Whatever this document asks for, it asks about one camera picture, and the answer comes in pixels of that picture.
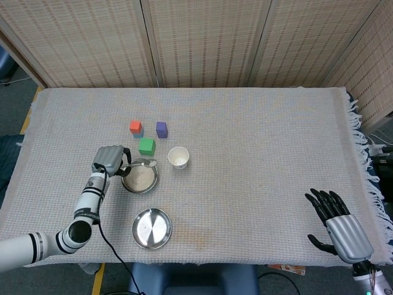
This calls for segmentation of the woven bamboo folding screen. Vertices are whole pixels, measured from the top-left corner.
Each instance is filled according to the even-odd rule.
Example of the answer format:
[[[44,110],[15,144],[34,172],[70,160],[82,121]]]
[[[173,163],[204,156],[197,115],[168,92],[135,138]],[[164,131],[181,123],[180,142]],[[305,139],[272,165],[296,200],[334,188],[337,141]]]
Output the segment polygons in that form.
[[[43,88],[346,87],[393,119],[393,0],[0,0]]]

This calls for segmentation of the empty steel plate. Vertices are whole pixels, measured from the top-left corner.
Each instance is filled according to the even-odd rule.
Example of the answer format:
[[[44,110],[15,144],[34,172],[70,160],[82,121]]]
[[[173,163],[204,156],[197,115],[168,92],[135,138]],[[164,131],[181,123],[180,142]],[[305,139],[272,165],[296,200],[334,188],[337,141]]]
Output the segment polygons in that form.
[[[135,217],[131,233],[139,247],[157,250],[168,242],[172,229],[172,222],[163,210],[148,208]]]

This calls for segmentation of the steel bowl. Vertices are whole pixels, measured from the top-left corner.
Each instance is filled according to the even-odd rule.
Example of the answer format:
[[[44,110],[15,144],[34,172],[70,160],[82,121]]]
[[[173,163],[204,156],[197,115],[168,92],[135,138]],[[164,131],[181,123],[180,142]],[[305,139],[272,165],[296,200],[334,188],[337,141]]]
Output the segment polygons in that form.
[[[152,185],[148,189],[143,190],[143,191],[132,191],[131,189],[126,187],[126,185],[124,183],[124,180],[123,180],[124,177],[122,178],[122,185],[123,185],[123,187],[126,190],[128,190],[129,192],[133,193],[133,194],[142,194],[142,193],[148,192],[149,190],[151,190],[156,185],[156,183],[158,181],[158,169],[157,169],[157,166],[153,167],[152,169],[154,170],[154,173],[155,173],[155,179],[154,179],[154,182],[152,183]]]

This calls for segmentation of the metal spoon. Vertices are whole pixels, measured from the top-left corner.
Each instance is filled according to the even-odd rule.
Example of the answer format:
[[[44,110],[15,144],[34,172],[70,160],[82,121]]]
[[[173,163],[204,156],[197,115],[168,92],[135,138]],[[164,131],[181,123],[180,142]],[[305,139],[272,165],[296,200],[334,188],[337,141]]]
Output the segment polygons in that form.
[[[147,167],[147,168],[153,168],[153,167],[155,167],[157,165],[157,163],[158,163],[158,161],[155,160],[155,159],[139,159],[139,160],[136,160],[136,161],[134,161],[132,163],[128,163],[128,164],[122,165],[120,168],[126,169],[126,168],[138,167],[138,166],[144,166],[144,167]]]

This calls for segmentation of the orange patterned snack packet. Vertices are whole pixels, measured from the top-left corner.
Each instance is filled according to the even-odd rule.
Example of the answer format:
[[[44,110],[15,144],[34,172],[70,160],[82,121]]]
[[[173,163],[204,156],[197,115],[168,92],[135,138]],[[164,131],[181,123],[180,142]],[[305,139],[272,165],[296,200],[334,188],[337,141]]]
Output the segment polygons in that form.
[[[274,270],[282,270],[285,272],[294,273],[297,275],[304,276],[306,274],[306,267],[300,265],[289,265],[289,264],[267,264],[267,267]]]

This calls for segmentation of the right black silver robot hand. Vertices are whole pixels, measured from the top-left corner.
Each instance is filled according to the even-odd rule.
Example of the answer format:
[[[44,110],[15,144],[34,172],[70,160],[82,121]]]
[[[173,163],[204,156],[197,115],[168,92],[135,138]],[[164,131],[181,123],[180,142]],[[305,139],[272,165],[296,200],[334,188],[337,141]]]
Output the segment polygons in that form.
[[[309,234],[309,241],[317,249],[338,256],[347,264],[370,260],[374,253],[372,244],[360,222],[337,193],[311,188],[305,197],[312,204],[332,242],[322,243]]]

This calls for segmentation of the white plastic bag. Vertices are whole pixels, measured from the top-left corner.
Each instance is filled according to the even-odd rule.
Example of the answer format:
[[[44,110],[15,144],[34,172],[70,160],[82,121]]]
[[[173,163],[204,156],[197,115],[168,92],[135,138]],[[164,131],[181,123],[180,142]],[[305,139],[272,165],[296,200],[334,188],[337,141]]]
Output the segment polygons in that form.
[[[101,263],[80,263],[79,267],[88,275],[95,275],[101,268]]]

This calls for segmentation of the white paper cup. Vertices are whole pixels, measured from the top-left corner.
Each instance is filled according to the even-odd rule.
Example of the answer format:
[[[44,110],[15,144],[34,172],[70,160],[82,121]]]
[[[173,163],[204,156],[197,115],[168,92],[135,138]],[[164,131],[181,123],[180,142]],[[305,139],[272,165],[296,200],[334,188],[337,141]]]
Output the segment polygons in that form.
[[[190,155],[185,147],[176,146],[169,151],[167,158],[173,168],[182,170],[187,166]]]

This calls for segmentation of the black box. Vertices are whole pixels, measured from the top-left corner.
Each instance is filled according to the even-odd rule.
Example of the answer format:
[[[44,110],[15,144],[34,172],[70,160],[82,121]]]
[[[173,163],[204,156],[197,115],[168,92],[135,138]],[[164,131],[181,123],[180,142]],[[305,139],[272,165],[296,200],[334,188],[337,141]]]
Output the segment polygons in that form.
[[[393,157],[372,157],[372,162],[385,200],[393,203]]]

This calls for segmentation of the white woven tablecloth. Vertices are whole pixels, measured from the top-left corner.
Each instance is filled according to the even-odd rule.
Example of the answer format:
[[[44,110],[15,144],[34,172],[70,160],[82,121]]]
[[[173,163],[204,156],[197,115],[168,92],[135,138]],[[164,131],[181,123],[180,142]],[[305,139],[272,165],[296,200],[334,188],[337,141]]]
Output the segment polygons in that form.
[[[329,235],[305,198],[334,191],[372,243],[375,264],[393,263],[393,223],[367,172],[366,139],[343,88],[51,88],[38,96],[0,209],[0,241],[56,234],[74,209],[100,147],[140,158],[129,131],[156,138],[159,179],[132,194],[119,177],[101,227],[74,254],[45,264],[114,262],[340,266],[308,234]]]

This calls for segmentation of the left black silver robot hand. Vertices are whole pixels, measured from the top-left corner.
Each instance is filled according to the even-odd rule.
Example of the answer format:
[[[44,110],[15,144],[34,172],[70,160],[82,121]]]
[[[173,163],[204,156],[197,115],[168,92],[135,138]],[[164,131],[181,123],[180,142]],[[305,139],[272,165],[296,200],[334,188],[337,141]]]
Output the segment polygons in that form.
[[[131,151],[122,145],[105,146],[98,149],[93,159],[91,170],[93,173],[106,173],[108,177],[126,177],[131,171],[131,167],[122,169],[123,156],[126,155],[127,163],[131,163]]]

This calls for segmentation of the blue round chair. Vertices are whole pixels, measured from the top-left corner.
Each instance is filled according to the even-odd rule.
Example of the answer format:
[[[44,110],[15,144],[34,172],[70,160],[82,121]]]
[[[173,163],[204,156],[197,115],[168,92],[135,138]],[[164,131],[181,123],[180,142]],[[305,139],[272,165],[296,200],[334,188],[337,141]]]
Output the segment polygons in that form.
[[[0,79],[6,77],[14,67],[14,59],[0,47]]]

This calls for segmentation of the green foam cube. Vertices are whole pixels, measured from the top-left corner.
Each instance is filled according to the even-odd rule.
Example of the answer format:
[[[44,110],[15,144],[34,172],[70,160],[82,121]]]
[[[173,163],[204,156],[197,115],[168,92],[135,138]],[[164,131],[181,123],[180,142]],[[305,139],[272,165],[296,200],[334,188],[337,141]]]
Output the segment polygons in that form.
[[[153,138],[141,138],[139,141],[138,151],[141,155],[154,156],[155,140]]]

